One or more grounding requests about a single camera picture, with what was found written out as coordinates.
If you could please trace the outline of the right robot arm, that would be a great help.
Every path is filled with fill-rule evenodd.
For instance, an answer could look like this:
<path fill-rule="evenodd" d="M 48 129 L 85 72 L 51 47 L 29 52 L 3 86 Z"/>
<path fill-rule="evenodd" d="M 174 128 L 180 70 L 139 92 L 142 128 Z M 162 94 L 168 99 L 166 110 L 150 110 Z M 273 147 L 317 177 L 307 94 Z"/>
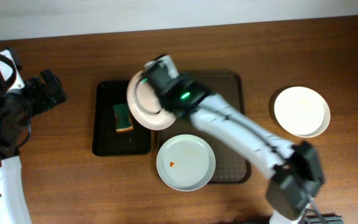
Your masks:
<path fill-rule="evenodd" d="M 140 74 L 154 91 L 161 108 L 177 119 L 223 142 L 246 158 L 269 180 L 266 198 L 274 209 L 271 223 L 299 223 L 313 212 L 320 223 L 314 197 L 325 183 L 318 152 L 306 141 L 295 144 L 250 120 L 219 93 L 180 73 L 163 54 L 148 62 Z"/>

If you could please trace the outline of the pale green plate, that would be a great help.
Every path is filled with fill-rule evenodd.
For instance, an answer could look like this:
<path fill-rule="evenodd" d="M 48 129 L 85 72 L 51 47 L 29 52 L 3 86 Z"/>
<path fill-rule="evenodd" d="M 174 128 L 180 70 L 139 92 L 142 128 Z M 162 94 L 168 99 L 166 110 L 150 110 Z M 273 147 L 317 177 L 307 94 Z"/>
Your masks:
<path fill-rule="evenodd" d="M 191 192 L 213 177 L 216 158 L 211 146 L 198 136 L 181 134 L 165 141 L 158 150 L 156 168 L 169 187 Z"/>

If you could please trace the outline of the green orange sponge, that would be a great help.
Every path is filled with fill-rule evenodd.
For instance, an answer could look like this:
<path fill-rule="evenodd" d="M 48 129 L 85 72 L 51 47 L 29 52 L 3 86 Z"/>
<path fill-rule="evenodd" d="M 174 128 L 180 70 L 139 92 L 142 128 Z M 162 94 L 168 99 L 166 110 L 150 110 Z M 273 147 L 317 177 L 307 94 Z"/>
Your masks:
<path fill-rule="evenodd" d="M 118 133 L 132 131 L 134 128 L 128 104 L 116 104 L 113 106 L 113 110 L 116 118 L 116 131 Z"/>

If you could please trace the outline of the cream plate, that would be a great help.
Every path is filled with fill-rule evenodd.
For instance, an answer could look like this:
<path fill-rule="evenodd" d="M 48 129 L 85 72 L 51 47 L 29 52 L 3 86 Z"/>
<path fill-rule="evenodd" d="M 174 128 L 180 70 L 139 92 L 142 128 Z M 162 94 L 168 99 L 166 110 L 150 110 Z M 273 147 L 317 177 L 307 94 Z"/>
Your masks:
<path fill-rule="evenodd" d="M 322 134 L 331 121 L 327 101 L 317 91 L 303 86 L 282 90 L 274 100 L 273 114 L 285 131 L 301 138 Z"/>

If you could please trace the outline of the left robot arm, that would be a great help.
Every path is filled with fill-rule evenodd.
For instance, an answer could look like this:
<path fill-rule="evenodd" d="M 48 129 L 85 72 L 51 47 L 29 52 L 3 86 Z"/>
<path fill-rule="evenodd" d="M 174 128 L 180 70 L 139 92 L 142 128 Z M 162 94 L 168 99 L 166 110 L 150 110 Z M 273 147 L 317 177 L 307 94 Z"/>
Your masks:
<path fill-rule="evenodd" d="M 60 79 L 49 69 L 23 80 L 9 47 L 0 50 L 0 223 L 30 223 L 19 149 L 32 135 L 31 119 L 65 102 Z"/>

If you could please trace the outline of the pinkish white plate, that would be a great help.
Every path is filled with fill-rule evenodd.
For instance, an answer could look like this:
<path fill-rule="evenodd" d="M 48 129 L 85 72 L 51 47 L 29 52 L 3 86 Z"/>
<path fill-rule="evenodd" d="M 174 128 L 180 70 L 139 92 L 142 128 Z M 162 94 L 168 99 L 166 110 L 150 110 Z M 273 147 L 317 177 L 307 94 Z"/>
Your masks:
<path fill-rule="evenodd" d="M 175 121 L 173 113 L 163 109 L 148 79 L 137 72 L 127 87 L 127 104 L 134 119 L 147 129 L 159 131 Z"/>

